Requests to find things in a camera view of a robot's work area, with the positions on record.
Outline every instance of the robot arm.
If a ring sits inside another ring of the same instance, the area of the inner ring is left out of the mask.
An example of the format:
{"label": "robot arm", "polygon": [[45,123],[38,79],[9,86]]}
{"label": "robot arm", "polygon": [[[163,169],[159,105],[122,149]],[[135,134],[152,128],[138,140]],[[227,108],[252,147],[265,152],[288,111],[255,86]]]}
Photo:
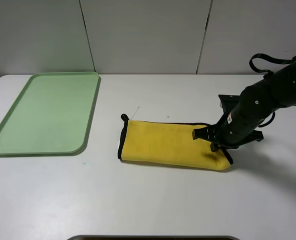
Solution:
{"label": "robot arm", "polygon": [[[254,58],[290,65],[273,73],[257,69],[252,63]],[[279,108],[296,105],[296,56],[292,60],[282,60],[259,53],[251,58],[249,64],[256,72],[268,74],[263,80],[246,87],[240,96],[219,95],[224,111],[220,120],[215,125],[195,129],[192,133],[194,140],[211,142],[213,152],[220,148],[236,149],[254,140],[261,141],[262,132],[254,129],[267,125],[261,124],[273,114],[270,123]]]}

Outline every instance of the yellow cloth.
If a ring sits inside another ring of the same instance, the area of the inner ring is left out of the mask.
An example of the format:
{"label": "yellow cloth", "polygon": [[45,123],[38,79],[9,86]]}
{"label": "yellow cloth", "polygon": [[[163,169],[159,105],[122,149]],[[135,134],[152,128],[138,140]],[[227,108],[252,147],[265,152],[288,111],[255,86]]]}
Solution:
{"label": "yellow cloth", "polygon": [[232,163],[226,150],[212,152],[210,142],[192,139],[192,131],[206,125],[134,121],[127,116],[124,121],[118,152],[121,160],[211,170],[224,170]]}

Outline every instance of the table surface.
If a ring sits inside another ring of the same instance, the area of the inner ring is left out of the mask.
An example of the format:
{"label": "table surface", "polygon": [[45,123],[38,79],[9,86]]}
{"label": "table surface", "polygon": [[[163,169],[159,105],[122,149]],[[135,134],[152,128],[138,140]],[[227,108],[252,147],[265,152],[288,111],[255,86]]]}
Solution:
{"label": "table surface", "polygon": [[[0,122],[30,75],[0,78]],[[296,239],[296,107],[280,109],[265,139],[230,150],[226,172],[121,163],[126,113],[151,122],[222,115],[259,75],[102,75],[88,146],[76,156],[0,158],[0,240],[76,235]]]}

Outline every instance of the green tray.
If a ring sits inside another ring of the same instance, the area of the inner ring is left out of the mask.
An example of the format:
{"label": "green tray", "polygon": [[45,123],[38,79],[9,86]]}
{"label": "green tray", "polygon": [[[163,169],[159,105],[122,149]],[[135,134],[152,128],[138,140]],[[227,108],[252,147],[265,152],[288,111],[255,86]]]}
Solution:
{"label": "green tray", "polygon": [[95,72],[31,76],[0,124],[0,157],[79,151],[87,141],[98,82]]}

